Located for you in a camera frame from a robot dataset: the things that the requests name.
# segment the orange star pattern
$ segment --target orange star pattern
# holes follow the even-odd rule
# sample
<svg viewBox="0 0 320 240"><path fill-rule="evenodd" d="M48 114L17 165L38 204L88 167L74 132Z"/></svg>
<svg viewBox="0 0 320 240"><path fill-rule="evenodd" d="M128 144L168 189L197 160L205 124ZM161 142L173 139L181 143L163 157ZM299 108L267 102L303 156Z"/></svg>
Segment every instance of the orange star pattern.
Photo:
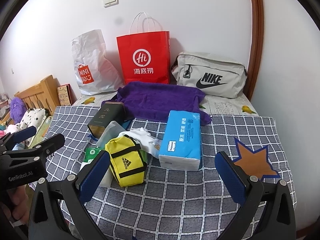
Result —
<svg viewBox="0 0 320 240"><path fill-rule="evenodd" d="M252 151L242 142L235 138L239 157L233 160L234 164L240 166L249 176L255 175L258 179L279 178L279 173L272 168L268 161L268 145Z"/></svg>

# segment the plaid bedsheet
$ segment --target plaid bedsheet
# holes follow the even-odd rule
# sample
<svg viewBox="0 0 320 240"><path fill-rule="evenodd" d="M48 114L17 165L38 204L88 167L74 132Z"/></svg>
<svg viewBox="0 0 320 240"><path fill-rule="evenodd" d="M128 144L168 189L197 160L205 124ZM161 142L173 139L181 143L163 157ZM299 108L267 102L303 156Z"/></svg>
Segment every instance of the plaid bedsheet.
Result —
<svg viewBox="0 0 320 240"><path fill-rule="evenodd" d="M95 144L86 124L98 109L57 107L46 137L62 133L66 143L47 161L49 181L78 173L85 147ZM129 127L144 127L152 136L162 139L166 123L136 118ZM216 239L239 208L214 165L219 151L225 151L231 159L238 157L234 137L253 150L268 145L269 161L288 183L295 207L292 174L272 118L215 115L211 124L201 127L201 135L203 158L199 171L163 169L158 159L149 156L143 184L121 188L113 180L110 188L98 187L86 208L106 236L131 239L133 235L138 240ZM264 180L276 183L279 179ZM252 235L264 205L259 206L244 238ZM72 222L64 201L61 209Z"/></svg>

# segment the yellow adidas bag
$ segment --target yellow adidas bag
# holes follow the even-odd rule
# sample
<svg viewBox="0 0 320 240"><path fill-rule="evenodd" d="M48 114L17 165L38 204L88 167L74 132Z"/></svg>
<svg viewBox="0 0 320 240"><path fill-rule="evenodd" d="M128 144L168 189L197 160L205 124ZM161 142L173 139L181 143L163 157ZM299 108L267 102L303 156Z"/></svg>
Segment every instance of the yellow adidas bag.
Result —
<svg viewBox="0 0 320 240"><path fill-rule="evenodd" d="M121 187L143 182L147 164L143 161L140 150L140 144L128 135L111 139L106 144L111 171Z"/></svg>

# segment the adidas logo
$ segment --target adidas logo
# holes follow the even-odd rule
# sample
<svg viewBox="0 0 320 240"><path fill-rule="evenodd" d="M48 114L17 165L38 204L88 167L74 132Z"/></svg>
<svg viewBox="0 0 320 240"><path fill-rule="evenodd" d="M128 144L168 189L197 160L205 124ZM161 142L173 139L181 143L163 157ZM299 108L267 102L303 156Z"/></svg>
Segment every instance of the adidas logo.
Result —
<svg viewBox="0 0 320 240"><path fill-rule="evenodd" d="M129 167L129 165L131 164L131 161L127 160L126 158L122 158L123 164L125 169L127 169Z"/></svg>

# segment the tissue pack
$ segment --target tissue pack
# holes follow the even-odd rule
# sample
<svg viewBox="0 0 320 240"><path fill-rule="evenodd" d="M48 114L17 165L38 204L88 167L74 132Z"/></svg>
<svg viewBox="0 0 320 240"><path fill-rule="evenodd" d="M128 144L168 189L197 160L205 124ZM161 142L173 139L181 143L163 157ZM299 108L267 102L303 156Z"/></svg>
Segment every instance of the tissue pack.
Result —
<svg viewBox="0 0 320 240"><path fill-rule="evenodd" d="M162 168L197 171L201 159L200 114L170 111L159 151Z"/></svg>

